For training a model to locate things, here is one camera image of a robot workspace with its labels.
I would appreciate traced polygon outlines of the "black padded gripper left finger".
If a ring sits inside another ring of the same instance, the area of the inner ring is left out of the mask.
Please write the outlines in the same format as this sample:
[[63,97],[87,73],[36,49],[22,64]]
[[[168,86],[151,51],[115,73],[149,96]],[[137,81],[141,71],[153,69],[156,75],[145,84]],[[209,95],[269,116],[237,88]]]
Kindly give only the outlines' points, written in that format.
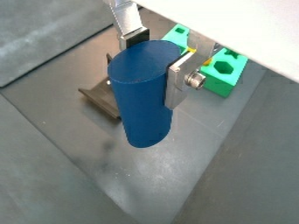
[[149,29],[143,26],[137,4],[132,0],[104,0],[117,31],[119,48],[128,47],[149,40]]

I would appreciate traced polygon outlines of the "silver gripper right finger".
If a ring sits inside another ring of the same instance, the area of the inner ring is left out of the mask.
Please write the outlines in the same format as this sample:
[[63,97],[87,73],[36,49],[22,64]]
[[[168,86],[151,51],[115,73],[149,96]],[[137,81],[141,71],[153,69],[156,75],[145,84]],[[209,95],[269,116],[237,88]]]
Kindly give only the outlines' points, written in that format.
[[205,76],[200,73],[203,63],[213,56],[216,42],[189,30],[187,52],[168,66],[164,106],[175,109],[187,97],[188,88],[199,90]]

